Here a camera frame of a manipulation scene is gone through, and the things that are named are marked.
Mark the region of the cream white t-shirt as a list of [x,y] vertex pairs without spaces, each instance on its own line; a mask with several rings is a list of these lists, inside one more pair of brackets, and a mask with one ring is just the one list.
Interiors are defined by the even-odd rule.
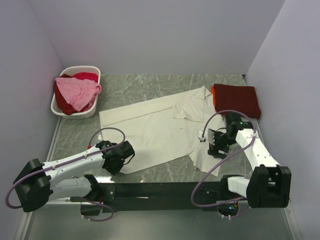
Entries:
[[131,174],[184,156],[207,173],[220,159],[208,154],[209,145],[200,142],[201,129],[225,127],[221,115],[214,115],[213,95],[205,87],[163,96],[99,112],[105,141],[126,139],[135,151],[133,160],[121,169]]

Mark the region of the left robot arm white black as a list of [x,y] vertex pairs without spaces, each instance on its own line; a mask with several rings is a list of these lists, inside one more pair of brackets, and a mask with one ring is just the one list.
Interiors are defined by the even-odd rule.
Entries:
[[105,190],[93,175],[76,177],[76,174],[102,168],[115,176],[134,156],[134,148],[127,140],[121,143],[103,140],[64,159],[47,163],[33,159],[13,181],[19,207],[29,213],[48,201],[62,198],[80,197],[96,202],[105,200]]

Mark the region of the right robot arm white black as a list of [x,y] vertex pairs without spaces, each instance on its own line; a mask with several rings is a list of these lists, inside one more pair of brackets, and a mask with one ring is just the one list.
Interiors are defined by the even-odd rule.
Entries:
[[201,136],[208,141],[210,156],[225,159],[230,146],[239,145],[252,168],[249,179],[241,175],[224,175],[219,193],[230,200],[236,195],[244,197],[252,208],[286,208],[290,200],[291,170],[281,166],[268,152],[257,128],[244,121],[236,111],[225,116],[225,126],[217,130],[205,128]]

